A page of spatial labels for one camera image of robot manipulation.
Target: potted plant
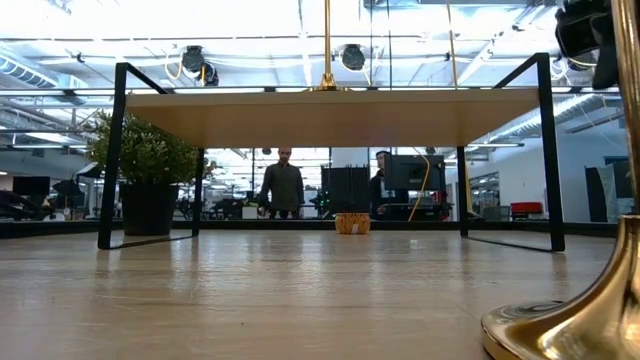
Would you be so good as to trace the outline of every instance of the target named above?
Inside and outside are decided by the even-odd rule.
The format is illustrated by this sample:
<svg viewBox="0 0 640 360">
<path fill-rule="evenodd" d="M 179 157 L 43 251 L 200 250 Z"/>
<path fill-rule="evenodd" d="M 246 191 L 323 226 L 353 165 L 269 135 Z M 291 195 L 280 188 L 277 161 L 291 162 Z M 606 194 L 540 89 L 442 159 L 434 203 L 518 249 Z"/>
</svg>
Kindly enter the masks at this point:
<svg viewBox="0 0 640 360">
<path fill-rule="evenodd" d="M 87 157 L 104 166 L 111 115 L 100 112 L 91 127 Z M 120 183 L 126 235 L 167 235 L 171 230 L 178 184 L 195 178 L 198 150 L 151 124 L 126 114 L 122 128 Z M 211 169 L 205 166 L 205 174 Z"/>
</svg>

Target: exposed ductwork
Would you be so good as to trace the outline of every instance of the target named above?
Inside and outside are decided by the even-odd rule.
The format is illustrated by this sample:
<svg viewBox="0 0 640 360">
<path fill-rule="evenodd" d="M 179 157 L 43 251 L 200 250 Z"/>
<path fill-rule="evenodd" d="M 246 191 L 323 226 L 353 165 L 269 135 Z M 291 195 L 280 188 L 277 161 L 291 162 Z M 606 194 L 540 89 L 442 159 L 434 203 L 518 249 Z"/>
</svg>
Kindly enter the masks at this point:
<svg viewBox="0 0 640 360">
<path fill-rule="evenodd" d="M 27 59 L 10 54 L 2 49 L 0 49 L 0 74 L 10 76 L 40 89 L 77 89 L 87 87 L 84 81 L 73 75 L 43 69 Z"/>
<path fill-rule="evenodd" d="M 11 132 L 11 129 L 16 128 L 20 131 L 16 131 L 15 133 Z M 3 137 L 5 139 L 7 137 L 9 138 L 8 142 L 0 140 L 0 145 L 11 144 L 12 141 L 15 140 L 16 135 L 26 136 L 31 139 L 31 142 L 35 140 L 37 143 L 53 142 L 65 145 L 83 144 L 85 141 L 83 137 L 87 136 L 87 134 L 81 134 L 80 131 L 56 130 L 43 123 L 40 117 L 35 117 L 21 111 L 14 113 L 7 110 L 0 111 L 0 130 L 2 130 L 0 139 Z"/>
<path fill-rule="evenodd" d="M 70 126 L 70 124 L 68 124 L 67 122 L 60 120 L 56 117 L 53 117 L 51 115 L 47 115 L 47 114 L 43 114 L 41 112 L 38 112 L 37 110 L 33 109 L 33 108 L 29 108 L 26 106 L 22 106 L 19 104 L 14 103 L 13 101 L 10 100 L 5 100 L 5 99 L 0 99 L 0 105 L 2 106 L 6 106 L 7 109 L 10 112 L 18 112 L 18 113 L 23 113 L 25 114 L 27 117 L 30 118 L 34 118 L 40 122 L 43 123 L 52 123 L 52 124 L 56 124 L 56 125 L 60 125 L 64 128 L 68 128 Z"/>
<path fill-rule="evenodd" d="M 587 94 L 576 95 L 554 106 L 554 118 L 556 125 L 573 120 L 590 113 L 603 106 L 618 107 L 620 100 L 604 100 L 600 95 Z M 532 134 L 539 133 L 541 128 L 540 110 L 536 109 L 520 118 L 509 122 L 491 133 L 482 142 L 499 143 L 508 142 L 514 138 L 522 139 Z"/>
</svg>

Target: black equipment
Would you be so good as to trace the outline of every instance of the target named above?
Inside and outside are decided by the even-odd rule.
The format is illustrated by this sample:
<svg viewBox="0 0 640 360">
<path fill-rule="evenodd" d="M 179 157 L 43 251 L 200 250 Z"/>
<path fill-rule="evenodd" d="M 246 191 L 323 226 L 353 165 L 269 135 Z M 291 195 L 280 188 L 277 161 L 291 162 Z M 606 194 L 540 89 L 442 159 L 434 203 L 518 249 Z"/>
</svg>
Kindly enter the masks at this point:
<svg viewBox="0 0 640 360">
<path fill-rule="evenodd" d="M 429 161 L 429 177 L 424 190 L 444 191 L 444 156 L 425 155 Z M 427 175 L 427 162 L 417 155 L 390 155 L 384 158 L 384 187 L 386 190 L 420 191 Z"/>
<path fill-rule="evenodd" d="M 84 206 L 85 195 L 80 190 L 80 186 L 73 180 L 63 180 L 55 185 L 53 189 L 58 193 L 55 201 L 56 209 L 75 209 Z"/>
<path fill-rule="evenodd" d="M 360 71 L 364 67 L 365 58 L 360 45 L 349 44 L 342 52 L 342 64 L 349 70 Z"/>
<path fill-rule="evenodd" d="M 244 202 L 236 199 L 222 199 L 212 208 L 214 214 L 222 214 L 225 220 L 242 219 L 242 207 Z"/>
<path fill-rule="evenodd" d="M 556 39 L 564 56 L 575 58 L 600 49 L 593 88 L 606 89 L 617 84 L 618 59 L 611 0 L 565 1 L 564 9 L 558 10 L 556 19 Z"/>
<path fill-rule="evenodd" d="M 14 176 L 13 192 L 23 196 L 47 196 L 51 189 L 48 176 Z"/>
<path fill-rule="evenodd" d="M 323 212 L 369 212 L 369 167 L 322 168 Z"/>
<path fill-rule="evenodd" d="M 0 190 L 0 218 L 11 218 L 16 221 L 23 219 L 42 220 L 48 210 L 42 209 L 41 206 L 19 194 Z"/>
<path fill-rule="evenodd" d="M 182 66 L 196 74 L 198 79 L 204 79 L 204 86 L 218 86 L 220 82 L 218 70 L 202 55 L 202 46 L 187 46 L 187 51 L 182 54 Z"/>
</svg>

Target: ceiling light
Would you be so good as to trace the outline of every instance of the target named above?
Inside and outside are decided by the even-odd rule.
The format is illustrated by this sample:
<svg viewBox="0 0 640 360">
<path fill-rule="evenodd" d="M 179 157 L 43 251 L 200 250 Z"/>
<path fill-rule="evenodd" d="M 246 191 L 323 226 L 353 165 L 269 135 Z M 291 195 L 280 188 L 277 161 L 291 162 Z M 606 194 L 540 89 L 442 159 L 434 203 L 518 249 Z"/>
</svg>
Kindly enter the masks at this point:
<svg viewBox="0 0 640 360">
<path fill-rule="evenodd" d="M 14 149 L 62 149 L 62 145 L 46 145 L 46 144 L 34 144 L 34 145 L 9 145 Z"/>
<path fill-rule="evenodd" d="M 31 137 L 34 137 L 34 138 L 37 138 L 37 139 L 47 140 L 47 141 L 51 141 L 51 142 L 57 142 L 57 143 L 61 143 L 61 144 L 65 144 L 65 143 L 73 141 L 73 140 L 71 140 L 70 138 L 68 138 L 66 136 L 62 136 L 60 134 L 53 134 L 53 133 L 33 132 L 33 133 L 26 133 L 25 135 L 31 136 Z"/>
<path fill-rule="evenodd" d="M 176 94 L 244 94 L 244 93 L 261 93 L 264 88 L 188 88 L 176 89 Z"/>
<path fill-rule="evenodd" d="M 0 96 L 64 96 L 62 90 L 0 90 Z"/>
<path fill-rule="evenodd" d="M 524 146 L 523 143 L 502 143 L 502 144 L 492 144 L 492 143 L 486 143 L 486 144 L 469 144 L 469 147 L 476 147 L 476 148 L 481 148 L 481 147 L 485 147 L 485 148 L 496 148 L 496 147 L 521 147 Z"/>
</svg>

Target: small orange basket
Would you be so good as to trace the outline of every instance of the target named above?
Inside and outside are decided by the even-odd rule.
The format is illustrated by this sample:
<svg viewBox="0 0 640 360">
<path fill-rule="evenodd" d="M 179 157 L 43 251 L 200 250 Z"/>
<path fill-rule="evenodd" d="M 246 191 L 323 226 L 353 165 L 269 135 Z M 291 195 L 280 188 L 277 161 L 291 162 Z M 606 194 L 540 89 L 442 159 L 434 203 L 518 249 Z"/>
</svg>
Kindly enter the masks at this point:
<svg viewBox="0 0 640 360">
<path fill-rule="evenodd" d="M 368 234 L 371 219 L 368 213 L 339 213 L 336 214 L 336 230 L 342 235 Z"/>
</svg>

